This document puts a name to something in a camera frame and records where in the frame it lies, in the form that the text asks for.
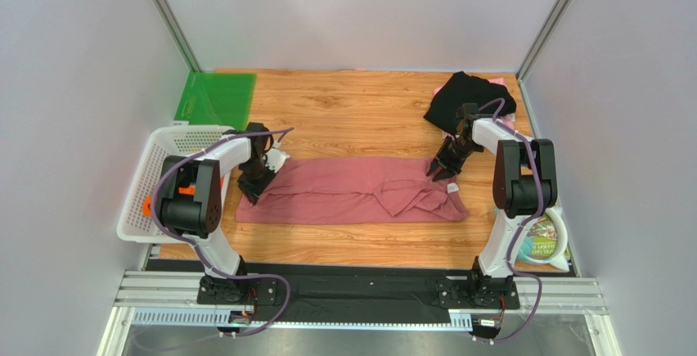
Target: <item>white wall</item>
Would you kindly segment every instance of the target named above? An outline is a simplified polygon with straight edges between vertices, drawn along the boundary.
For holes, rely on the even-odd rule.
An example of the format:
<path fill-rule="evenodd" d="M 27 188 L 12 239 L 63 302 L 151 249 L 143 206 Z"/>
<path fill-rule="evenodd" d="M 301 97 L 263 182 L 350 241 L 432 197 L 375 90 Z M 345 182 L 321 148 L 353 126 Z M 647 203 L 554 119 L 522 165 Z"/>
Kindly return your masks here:
<path fill-rule="evenodd" d="M 555 0 L 168 0 L 205 70 L 514 71 Z"/>
<path fill-rule="evenodd" d="M 0 354 L 95 354 L 115 223 L 187 68 L 151 0 L 0 0 Z"/>
<path fill-rule="evenodd" d="M 573 0 L 526 83 L 627 355 L 694 354 L 695 0 Z"/>

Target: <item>metal frame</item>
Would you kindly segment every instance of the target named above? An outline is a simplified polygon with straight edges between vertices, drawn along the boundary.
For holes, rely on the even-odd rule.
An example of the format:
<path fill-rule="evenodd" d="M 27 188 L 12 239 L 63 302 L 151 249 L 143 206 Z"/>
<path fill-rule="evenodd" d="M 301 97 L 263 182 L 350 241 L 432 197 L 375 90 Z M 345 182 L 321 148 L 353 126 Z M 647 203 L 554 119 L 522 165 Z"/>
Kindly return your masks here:
<path fill-rule="evenodd" d="M 530 70 L 533 68 L 533 64 L 540 55 L 540 52 L 544 48 L 557 23 L 559 23 L 559 19 L 564 14 L 564 11 L 566 11 L 566 7 L 569 5 L 570 1 L 571 0 L 556 0 L 550 11 L 550 15 L 547 17 L 545 24 L 540 30 L 540 33 L 537 34 L 537 37 L 535 38 L 533 45 L 530 47 L 528 54 L 523 59 L 523 64 L 520 65 L 520 69 L 515 74 L 519 81 L 525 81 L 525 79 L 528 77 Z"/>
<path fill-rule="evenodd" d="M 194 55 L 194 51 L 191 49 L 191 45 L 187 41 L 187 37 L 184 35 L 182 28 L 179 26 L 177 18 L 174 16 L 174 12 L 172 12 L 172 7 L 169 6 L 167 0 L 152 1 L 155 3 L 160 15 L 162 15 L 164 24 L 167 25 L 167 29 L 169 29 L 174 42 L 177 44 L 179 51 L 182 53 L 184 61 L 189 66 L 189 70 L 191 70 L 191 72 L 201 72 L 201 66 L 196 59 L 196 55 Z"/>
<path fill-rule="evenodd" d="M 201 273 L 127 271 L 116 295 L 114 308 L 102 337 L 98 354 L 121 354 L 131 325 L 235 327 L 228 323 L 231 310 L 243 305 L 200 305 L 196 303 Z M 584 315 L 599 355 L 619 354 L 598 282 L 595 278 L 544 277 L 538 314 Z M 537 283 L 517 277 L 521 310 L 527 314 L 537 296 Z M 498 313 L 487 309 L 449 309 L 450 323 L 380 324 L 330 322 L 279 322 L 274 327 L 294 329 L 349 329 L 401 331 L 471 331 L 472 314 Z M 254 322 L 256 327 L 263 322 Z"/>
<path fill-rule="evenodd" d="M 196 303 L 202 273 L 127 271 L 116 294 L 115 307 L 173 309 L 243 309 L 244 306 L 199 305 Z M 542 300 L 537 313 L 606 315 L 595 278 L 543 277 Z M 530 310 L 537 297 L 537 283 L 517 277 L 520 304 Z M 458 313 L 498 313 L 498 310 L 453 309 Z"/>

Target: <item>white basket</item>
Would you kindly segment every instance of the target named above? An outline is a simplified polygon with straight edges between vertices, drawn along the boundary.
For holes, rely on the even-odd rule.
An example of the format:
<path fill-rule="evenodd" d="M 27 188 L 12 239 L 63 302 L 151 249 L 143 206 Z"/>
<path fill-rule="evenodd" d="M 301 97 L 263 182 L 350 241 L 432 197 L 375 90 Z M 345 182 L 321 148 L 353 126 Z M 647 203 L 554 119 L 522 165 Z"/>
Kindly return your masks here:
<path fill-rule="evenodd" d="M 162 163 L 168 155 L 190 155 L 217 142 L 232 127 L 222 125 L 179 125 L 155 130 L 147 141 L 136 174 L 128 189 L 126 203 L 121 210 L 116 233 L 122 240 L 138 243 L 182 243 L 164 235 L 150 217 L 143 214 L 142 206 L 162 172 Z M 225 175 L 221 195 L 223 206 L 230 174 Z"/>

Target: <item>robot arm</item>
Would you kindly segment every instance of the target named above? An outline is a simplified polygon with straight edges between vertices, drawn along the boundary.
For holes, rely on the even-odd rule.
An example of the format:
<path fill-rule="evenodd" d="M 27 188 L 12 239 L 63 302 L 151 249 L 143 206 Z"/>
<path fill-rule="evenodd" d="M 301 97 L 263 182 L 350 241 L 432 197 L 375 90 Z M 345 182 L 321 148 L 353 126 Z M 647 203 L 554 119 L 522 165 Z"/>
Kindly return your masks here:
<path fill-rule="evenodd" d="M 246 133 L 267 132 L 263 124 L 250 123 Z M 162 224 L 179 236 L 186 233 L 196 243 L 196 253 L 224 273 L 245 274 L 244 261 L 230 247 L 219 227 L 223 214 L 221 188 L 230 172 L 239 166 L 242 175 L 237 183 L 247 199 L 256 204 L 288 158 L 279 150 L 280 143 L 271 136 L 243 137 L 218 146 L 184 165 L 176 177 L 169 178 L 157 196 L 156 210 Z M 164 175 L 183 157 L 171 155 L 164 160 Z M 210 269 L 206 273 L 220 278 Z"/>
<path fill-rule="evenodd" d="M 521 169 L 536 168 L 544 207 L 553 206 L 556 202 L 554 147 L 547 139 L 514 135 L 492 120 L 490 115 L 481 115 L 475 104 L 463 105 L 457 117 L 460 120 L 458 135 L 445 139 L 431 163 L 429 174 L 434 175 L 434 180 L 459 174 L 467 157 L 484 148 L 496 156 L 492 194 L 499 210 L 488 243 L 473 268 L 480 272 L 481 278 L 511 277 L 513 273 L 506 262 L 506 253 L 514 242 L 510 254 L 512 265 L 523 243 L 523 237 L 513 241 L 516 231 L 524 219 L 537 211 L 537 188 L 533 176 L 523 175 Z M 529 141 L 533 149 L 532 159 L 529 159 L 522 139 Z M 533 222 L 528 222 L 519 234 L 527 234 L 532 226 Z"/>

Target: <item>wood grain surface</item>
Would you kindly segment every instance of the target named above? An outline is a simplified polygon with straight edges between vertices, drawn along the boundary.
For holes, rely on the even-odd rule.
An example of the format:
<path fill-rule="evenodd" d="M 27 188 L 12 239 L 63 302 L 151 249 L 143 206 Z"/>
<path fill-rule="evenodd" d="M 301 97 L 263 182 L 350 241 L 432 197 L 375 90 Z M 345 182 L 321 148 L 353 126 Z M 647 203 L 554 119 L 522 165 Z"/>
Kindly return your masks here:
<path fill-rule="evenodd" d="M 433 91 L 452 73 L 365 70 L 218 70 L 255 72 L 250 120 L 270 129 L 294 126 L 283 150 L 294 159 L 384 155 L 433 157 L 441 131 L 423 119 Z M 503 77 L 518 102 L 516 128 L 530 135 L 518 84 Z M 469 268 L 484 248 L 495 219 L 494 156 L 472 155 L 457 178 L 471 215 L 448 223 L 285 225 L 236 223 L 241 193 L 227 193 L 221 226 L 232 247 L 250 262 L 353 264 L 426 268 Z M 161 258 L 194 259 L 188 246 L 166 245 Z M 520 268 L 551 269 L 545 266 Z"/>

